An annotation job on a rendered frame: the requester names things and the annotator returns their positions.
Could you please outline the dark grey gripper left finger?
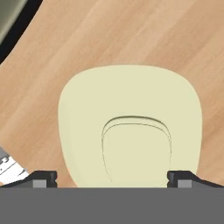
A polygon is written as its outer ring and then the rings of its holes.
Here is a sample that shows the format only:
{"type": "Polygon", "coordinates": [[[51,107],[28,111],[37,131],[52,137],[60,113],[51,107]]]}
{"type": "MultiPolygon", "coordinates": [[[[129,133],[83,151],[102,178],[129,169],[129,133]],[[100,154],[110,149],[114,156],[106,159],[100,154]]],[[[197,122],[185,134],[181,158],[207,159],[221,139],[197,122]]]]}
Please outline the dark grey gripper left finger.
{"type": "Polygon", "coordinates": [[[34,171],[28,177],[3,185],[3,188],[57,188],[56,171],[34,171]]]}

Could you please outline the white and grey blender base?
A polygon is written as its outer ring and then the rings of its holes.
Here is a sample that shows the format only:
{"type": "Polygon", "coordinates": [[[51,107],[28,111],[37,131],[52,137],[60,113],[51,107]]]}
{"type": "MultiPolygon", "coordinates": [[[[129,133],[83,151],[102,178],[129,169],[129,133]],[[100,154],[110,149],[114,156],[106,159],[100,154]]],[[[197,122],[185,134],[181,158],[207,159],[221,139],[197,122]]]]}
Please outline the white and grey blender base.
{"type": "Polygon", "coordinates": [[[28,171],[0,147],[0,183],[8,185],[28,176],[28,171]]]}

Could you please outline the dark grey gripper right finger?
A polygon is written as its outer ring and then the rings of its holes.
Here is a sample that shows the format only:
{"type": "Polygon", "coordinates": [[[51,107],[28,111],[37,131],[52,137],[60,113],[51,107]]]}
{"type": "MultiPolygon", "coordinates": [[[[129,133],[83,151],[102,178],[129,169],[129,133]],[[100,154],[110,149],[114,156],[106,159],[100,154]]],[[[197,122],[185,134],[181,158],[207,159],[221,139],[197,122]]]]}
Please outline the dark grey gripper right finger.
{"type": "Polygon", "coordinates": [[[171,188],[224,188],[224,185],[201,179],[191,171],[168,171],[167,178],[167,187],[171,188]]]}

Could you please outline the black rimmed grey sink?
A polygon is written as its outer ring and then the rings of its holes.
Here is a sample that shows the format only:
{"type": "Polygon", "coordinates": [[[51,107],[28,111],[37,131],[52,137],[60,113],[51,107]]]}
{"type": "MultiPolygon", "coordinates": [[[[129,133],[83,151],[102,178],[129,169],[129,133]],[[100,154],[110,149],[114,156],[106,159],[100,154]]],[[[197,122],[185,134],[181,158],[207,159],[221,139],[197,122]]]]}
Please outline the black rimmed grey sink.
{"type": "Polygon", "coordinates": [[[0,0],[0,64],[9,56],[43,0],[0,0]]]}

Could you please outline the pale yellow blender lid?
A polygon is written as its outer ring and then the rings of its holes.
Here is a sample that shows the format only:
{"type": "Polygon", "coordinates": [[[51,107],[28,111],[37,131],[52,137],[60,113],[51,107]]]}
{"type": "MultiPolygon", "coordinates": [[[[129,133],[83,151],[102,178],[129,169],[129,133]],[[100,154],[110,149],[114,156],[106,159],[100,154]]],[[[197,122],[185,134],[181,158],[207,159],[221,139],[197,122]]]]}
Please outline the pale yellow blender lid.
{"type": "Polygon", "coordinates": [[[66,167],[79,187],[164,187],[169,171],[198,170],[200,99],[173,71],[82,71],[61,92],[58,121],[66,167]]]}

